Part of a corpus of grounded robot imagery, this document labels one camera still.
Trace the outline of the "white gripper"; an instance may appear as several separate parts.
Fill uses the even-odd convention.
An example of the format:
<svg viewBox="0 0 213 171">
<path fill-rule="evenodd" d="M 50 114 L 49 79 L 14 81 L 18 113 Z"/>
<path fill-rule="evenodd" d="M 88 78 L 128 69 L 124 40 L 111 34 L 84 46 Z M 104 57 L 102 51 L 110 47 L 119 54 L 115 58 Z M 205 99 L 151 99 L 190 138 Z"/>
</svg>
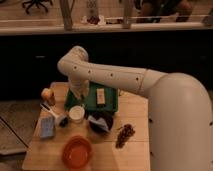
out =
<svg viewBox="0 0 213 171">
<path fill-rule="evenodd" d="M 78 100 L 81 100 L 88 96 L 89 85 L 90 83 L 88 80 L 81 83 L 69 82 L 69 89 Z"/>
</svg>

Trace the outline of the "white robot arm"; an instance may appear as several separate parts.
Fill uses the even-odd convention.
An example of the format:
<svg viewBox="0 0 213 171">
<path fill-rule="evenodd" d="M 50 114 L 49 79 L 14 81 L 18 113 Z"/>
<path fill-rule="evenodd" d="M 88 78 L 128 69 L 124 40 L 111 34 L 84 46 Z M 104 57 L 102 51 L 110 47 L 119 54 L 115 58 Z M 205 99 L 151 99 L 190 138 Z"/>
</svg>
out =
<svg viewBox="0 0 213 171">
<path fill-rule="evenodd" d="M 99 83 L 148 99 L 151 171 L 213 171 L 213 107 L 196 78 L 145 68 L 95 64 L 81 46 L 57 63 L 76 97 Z"/>
</svg>

